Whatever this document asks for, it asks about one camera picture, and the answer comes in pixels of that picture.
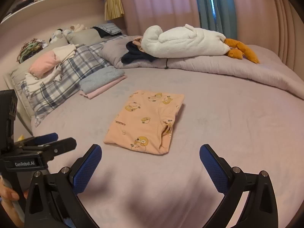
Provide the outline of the person's left hand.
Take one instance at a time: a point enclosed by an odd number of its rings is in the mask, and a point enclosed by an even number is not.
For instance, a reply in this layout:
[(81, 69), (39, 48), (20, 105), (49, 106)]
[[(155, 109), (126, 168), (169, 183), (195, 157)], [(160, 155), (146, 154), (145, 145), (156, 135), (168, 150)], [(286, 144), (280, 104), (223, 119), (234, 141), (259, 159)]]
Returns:
[(19, 200), (19, 195), (11, 188), (4, 185), (3, 178), (1, 177), (1, 199), (2, 206), (9, 218), (16, 225), (16, 227), (24, 227), (24, 222), (21, 221), (17, 211), (14, 208), (13, 201)]

